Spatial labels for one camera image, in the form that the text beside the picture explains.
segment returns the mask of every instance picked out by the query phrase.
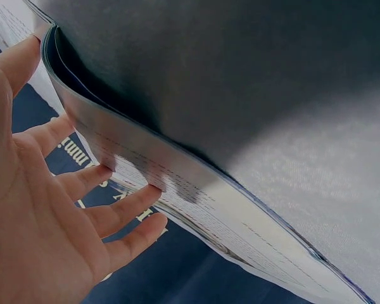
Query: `finger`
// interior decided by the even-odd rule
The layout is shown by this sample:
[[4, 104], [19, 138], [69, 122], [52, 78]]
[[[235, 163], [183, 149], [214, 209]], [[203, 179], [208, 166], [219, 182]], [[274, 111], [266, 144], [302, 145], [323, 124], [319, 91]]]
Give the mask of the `finger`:
[[127, 265], [160, 236], [167, 224], [167, 218], [161, 213], [148, 217], [131, 233], [122, 239], [106, 243], [110, 256], [110, 271], [113, 272]]
[[50, 152], [74, 131], [73, 125], [66, 115], [52, 119], [44, 125], [32, 127], [24, 133], [30, 134], [41, 148], [42, 155], [47, 157]]
[[77, 201], [89, 193], [98, 184], [106, 181], [112, 171], [104, 165], [85, 168], [76, 172], [56, 176], [72, 201]]
[[123, 228], [135, 216], [154, 204], [161, 191], [154, 186], [146, 186], [130, 196], [107, 206], [86, 208], [84, 211], [90, 218], [101, 238], [105, 238]]
[[32, 35], [0, 54], [0, 71], [7, 78], [13, 97], [30, 80], [39, 59], [39, 40]]

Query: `paper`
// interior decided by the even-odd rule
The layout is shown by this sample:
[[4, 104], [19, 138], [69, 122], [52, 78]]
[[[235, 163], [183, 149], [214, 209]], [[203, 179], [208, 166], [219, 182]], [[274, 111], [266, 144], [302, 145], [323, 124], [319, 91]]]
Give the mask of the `paper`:
[[53, 27], [42, 43], [44, 63], [66, 112], [87, 141], [85, 148], [115, 170], [115, 182], [133, 190], [147, 183], [158, 186], [164, 192], [162, 212], [257, 276], [314, 303], [366, 302], [337, 269], [239, 184], [129, 117], [92, 102], [101, 98], [63, 66], [57, 34]]
[[[23, 1], [0, 0], [0, 48], [3, 50], [24, 40], [41, 22]], [[42, 62], [29, 84], [56, 112], [64, 112]]]

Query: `curved page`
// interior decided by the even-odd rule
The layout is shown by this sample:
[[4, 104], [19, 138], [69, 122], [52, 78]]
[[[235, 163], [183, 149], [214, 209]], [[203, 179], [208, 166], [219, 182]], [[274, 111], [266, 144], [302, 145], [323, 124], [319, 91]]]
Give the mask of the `curved page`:
[[53, 27], [42, 57], [68, 115], [113, 180], [163, 190], [159, 209], [228, 260], [315, 303], [371, 302], [242, 186], [116, 113], [65, 66]]

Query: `navy blue fabric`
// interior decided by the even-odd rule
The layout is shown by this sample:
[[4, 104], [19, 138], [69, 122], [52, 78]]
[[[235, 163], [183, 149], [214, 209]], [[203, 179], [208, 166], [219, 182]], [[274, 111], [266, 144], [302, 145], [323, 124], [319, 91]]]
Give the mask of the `navy blue fabric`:
[[[55, 116], [56, 112], [26, 85], [14, 100], [12, 130], [21, 132]], [[76, 134], [70, 140], [83, 149]], [[80, 166], [62, 145], [47, 158], [54, 174], [76, 171], [89, 162]], [[82, 202], [86, 207], [110, 204], [120, 198], [118, 195], [110, 186], [98, 186]], [[138, 223], [135, 219], [108, 240], [122, 237]], [[83, 303], [309, 303], [224, 260], [174, 223], [169, 222], [167, 229], [149, 250], [99, 283]]]

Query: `hand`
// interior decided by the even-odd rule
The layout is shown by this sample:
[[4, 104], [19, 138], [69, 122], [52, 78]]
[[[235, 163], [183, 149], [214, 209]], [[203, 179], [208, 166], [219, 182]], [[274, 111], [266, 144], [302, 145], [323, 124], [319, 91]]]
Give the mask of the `hand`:
[[73, 202], [111, 171], [100, 165], [51, 175], [44, 159], [73, 132], [67, 117], [11, 133], [13, 97], [38, 62], [33, 36], [0, 54], [0, 303], [78, 303], [152, 244], [167, 220], [157, 213], [104, 244], [102, 238], [153, 204], [160, 190], [147, 186], [110, 206], [77, 208]]

